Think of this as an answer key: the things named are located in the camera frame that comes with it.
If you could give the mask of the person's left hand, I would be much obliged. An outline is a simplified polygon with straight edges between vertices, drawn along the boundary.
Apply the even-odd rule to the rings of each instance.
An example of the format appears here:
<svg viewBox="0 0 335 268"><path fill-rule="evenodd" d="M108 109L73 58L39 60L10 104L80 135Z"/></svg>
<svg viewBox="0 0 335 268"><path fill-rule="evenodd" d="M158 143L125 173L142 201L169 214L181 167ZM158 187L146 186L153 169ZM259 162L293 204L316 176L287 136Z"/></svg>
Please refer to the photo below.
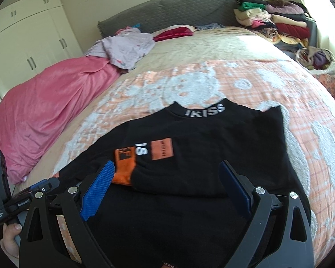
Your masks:
<svg viewBox="0 0 335 268"><path fill-rule="evenodd" d="M16 236L20 235L22 225L18 223L3 225L3 238L0 240L0 246L7 256L14 259L19 258L19 245L16 243Z"/></svg>

